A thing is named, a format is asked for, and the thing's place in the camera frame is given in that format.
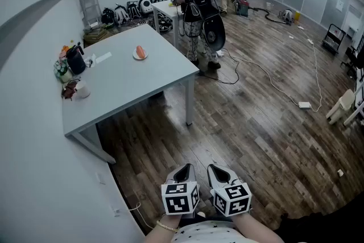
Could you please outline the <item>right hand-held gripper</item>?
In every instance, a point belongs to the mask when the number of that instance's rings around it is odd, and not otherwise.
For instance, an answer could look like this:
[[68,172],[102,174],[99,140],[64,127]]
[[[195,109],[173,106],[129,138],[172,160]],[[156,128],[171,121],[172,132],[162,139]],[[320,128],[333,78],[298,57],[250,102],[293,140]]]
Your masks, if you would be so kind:
[[247,183],[239,183],[238,175],[231,169],[210,164],[207,167],[213,206],[225,217],[248,212],[251,204],[251,191]]

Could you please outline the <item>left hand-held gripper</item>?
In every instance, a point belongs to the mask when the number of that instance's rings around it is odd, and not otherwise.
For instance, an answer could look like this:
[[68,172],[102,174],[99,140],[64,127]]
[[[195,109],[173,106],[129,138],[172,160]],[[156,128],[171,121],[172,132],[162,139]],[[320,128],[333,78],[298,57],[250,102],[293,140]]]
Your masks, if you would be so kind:
[[162,201],[167,215],[188,215],[195,211],[199,201],[199,185],[195,168],[187,163],[167,175],[162,184]]

